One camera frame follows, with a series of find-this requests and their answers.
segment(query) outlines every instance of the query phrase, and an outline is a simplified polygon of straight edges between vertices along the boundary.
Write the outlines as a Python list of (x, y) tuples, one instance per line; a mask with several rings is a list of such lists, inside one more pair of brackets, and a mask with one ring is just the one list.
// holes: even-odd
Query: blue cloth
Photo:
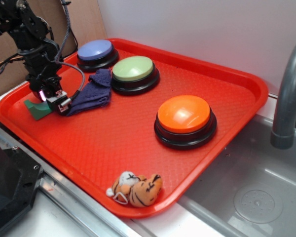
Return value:
[(111, 79), (109, 69), (99, 69), (95, 74), (90, 75), (89, 83), (74, 99), (67, 116), (106, 106), (111, 99)]

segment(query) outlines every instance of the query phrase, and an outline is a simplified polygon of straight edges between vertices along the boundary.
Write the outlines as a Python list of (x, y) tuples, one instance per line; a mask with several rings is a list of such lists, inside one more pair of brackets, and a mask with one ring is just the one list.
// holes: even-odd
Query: plastic tray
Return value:
[[(268, 90), (260, 78), (248, 73), (123, 39), (110, 40), (120, 59), (134, 55), (152, 59), (160, 71), (158, 86), (137, 96), (112, 92), (106, 107), (71, 117), (51, 113), (35, 121), (23, 102), (38, 101), (25, 84), (0, 102), (0, 121), (112, 213), (148, 217), (178, 200), (264, 105)], [(66, 61), (75, 64), (76, 55)], [(63, 89), (72, 95), (81, 75), (63, 67), (60, 76)], [(205, 99), (218, 120), (213, 139), (189, 151), (163, 146), (153, 129), (159, 106), (182, 94)], [(134, 208), (106, 196), (106, 189), (125, 170), (147, 177), (161, 175), (163, 190), (154, 205)]]

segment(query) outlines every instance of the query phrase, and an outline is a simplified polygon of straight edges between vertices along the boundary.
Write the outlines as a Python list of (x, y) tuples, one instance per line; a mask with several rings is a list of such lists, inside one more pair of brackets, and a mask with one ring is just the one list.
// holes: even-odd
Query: sink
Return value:
[(296, 237), (296, 132), (272, 147), (272, 121), (256, 115), (179, 204), (224, 236)]

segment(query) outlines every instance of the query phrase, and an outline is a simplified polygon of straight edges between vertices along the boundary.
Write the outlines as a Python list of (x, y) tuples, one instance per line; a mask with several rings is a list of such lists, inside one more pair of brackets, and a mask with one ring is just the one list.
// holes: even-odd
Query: green object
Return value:
[(36, 104), (29, 100), (26, 100), (24, 101), (24, 104), (29, 109), (31, 115), (34, 117), (35, 120), (39, 120), (42, 117), (45, 117), (46, 115), (53, 112), (46, 101)]
[(148, 76), (153, 70), (150, 58), (133, 56), (125, 58), (113, 67), (114, 77), (121, 81), (135, 81)]

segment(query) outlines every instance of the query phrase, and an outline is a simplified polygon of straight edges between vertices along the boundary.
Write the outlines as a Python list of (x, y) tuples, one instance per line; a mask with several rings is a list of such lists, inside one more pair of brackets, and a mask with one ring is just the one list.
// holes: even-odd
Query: gray faucet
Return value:
[(296, 46), (285, 69), (277, 99), (271, 144), (279, 149), (293, 145), (296, 127)]

